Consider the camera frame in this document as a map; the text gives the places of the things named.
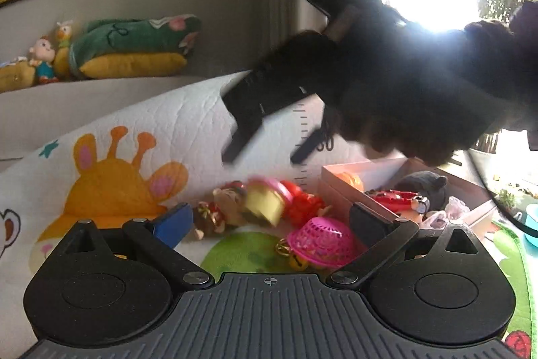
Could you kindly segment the red black figurine doll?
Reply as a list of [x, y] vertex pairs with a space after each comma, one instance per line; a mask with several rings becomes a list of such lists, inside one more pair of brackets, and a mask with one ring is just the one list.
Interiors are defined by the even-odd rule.
[[415, 211], [418, 214], [425, 214], [430, 207], [429, 199], [418, 192], [372, 189], [366, 191], [365, 194], [393, 213]]

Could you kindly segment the orange toy pumpkin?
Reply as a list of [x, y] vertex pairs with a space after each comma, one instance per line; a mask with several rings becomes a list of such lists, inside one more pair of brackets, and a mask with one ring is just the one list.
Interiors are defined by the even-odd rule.
[[365, 190], [365, 186], [362, 179], [360, 179], [360, 177], [356, 173], [343, 171], [337, 173], [337, 177], [356, 190], [359, 190], [361, 192]]

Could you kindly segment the red hooded doll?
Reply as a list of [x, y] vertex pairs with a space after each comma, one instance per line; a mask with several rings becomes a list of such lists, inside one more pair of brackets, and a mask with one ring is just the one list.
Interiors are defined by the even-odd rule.
[[302, 228], [312, 218], [324, 216], [330, 211], [331, 207], [318, 195], [305, 192], [288, 180], [281, 180], [281, 183], [292, 196], [291, 203], [284, 208], [283, 218], [294, 228]]

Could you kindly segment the black plush cat toy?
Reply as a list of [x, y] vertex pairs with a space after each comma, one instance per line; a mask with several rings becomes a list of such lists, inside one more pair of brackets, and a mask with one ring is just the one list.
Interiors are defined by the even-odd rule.
[[441, 211], [449, 200], [448, 179], [429, 170], [413, 172], [401, 179], [394, 189], [418, 192], [429, 199], [431, 211]]

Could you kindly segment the pink cupcake toy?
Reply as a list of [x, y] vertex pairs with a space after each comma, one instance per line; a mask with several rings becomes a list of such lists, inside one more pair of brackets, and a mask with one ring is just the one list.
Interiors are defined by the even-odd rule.
[[242, 216], [261, 226], [276, 227], [292, 201], [291, 192], [280, 181], [253, 177], [246, 183]]

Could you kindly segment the pink checkered doll dress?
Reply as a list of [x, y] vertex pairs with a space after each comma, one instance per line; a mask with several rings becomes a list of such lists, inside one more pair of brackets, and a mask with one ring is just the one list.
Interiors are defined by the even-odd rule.
[[441, 211], [429, 211], [420, 223], [421, 229], [444, 229], [451, 222], [462, 222], [469, 216], [470, 209], [460, 199], [450, 196]]

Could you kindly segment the pink cardboard box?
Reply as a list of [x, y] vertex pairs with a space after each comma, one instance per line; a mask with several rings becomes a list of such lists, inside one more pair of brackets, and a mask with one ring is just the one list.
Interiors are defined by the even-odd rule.
[[346, 224], [356, 203], [389, 222], [403, 216], [422, 225], [436, 211], [445, 211], [479, 237], [496, 210], [482, 186], [409, 158], [324, 166], [318, 193], [330, 214]]

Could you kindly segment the pink toy net scoop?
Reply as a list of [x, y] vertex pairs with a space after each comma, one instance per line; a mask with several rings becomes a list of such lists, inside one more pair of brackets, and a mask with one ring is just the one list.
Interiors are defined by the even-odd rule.
[[294, 269], [336, 270], [356, 260], [367, 246], [340, 220], [316, 217], [292, 231], [285, 242]]

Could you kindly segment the black haired figurine doll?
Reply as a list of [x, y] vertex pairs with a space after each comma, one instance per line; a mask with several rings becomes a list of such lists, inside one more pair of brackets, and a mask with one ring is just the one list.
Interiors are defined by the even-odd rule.
[[206, 236], [222, 234], [227, 229], [245, 226], [244, 199], [246, 185], [239, 180], [213, 190], [211, 201], [200, 201], [193, 208], [194, 236], [200, 241]]

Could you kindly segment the colourful play mat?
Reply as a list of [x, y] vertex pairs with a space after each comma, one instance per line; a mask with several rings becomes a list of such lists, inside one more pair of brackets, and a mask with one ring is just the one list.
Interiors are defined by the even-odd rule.
[[420, 229], [362, 286], [294, 269], [294, 228], [247, 221], [175, 251], [214, 286], [171, 286], [122, 232], [253, 177], [319, 196], [324, 166], [369, 161], [334, 138], [303, 165], [290, 154], [319, 122], [306, 98], [266, 120], [233, 165], [221, 92], [236, 76], [186, 85], [50, 142], [1, 176], [4, 358], [522, 358], [537, 323], [518, 236], [485, 241], [465, 222]]

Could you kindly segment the green yellow plush pillow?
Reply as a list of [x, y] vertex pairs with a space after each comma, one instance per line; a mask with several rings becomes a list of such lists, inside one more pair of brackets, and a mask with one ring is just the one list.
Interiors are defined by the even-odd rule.
[[175, 53], [192, 51], [201, 19], [179, 14], [158, 19], [99, 19], [86, 24], [82, 34], [69, 47], [70, 73], [83, 78], [88, 61], [114, 54]]

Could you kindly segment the yellow duck plush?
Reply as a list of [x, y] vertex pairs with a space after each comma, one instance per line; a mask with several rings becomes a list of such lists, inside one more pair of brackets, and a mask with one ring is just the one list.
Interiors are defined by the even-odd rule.
[[55, 76], [60, 80], [69, 80], [71, 78], [68, 56], [73, 35], [72, 25], [72, 20], [56, 23], [55, 41], [57, 50], [55, 52], [53, 69]]

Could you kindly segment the small cartoon boy doll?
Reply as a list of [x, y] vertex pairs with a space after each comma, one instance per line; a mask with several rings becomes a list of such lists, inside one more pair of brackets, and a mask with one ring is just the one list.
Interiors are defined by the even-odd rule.
[[29, 64], [36, 70], [36, 80], [40, 85], [58, 82], [55, 76], [53, 62], [55, 60], [55, 49], [50, 41], [42, 36], [29, 48]]

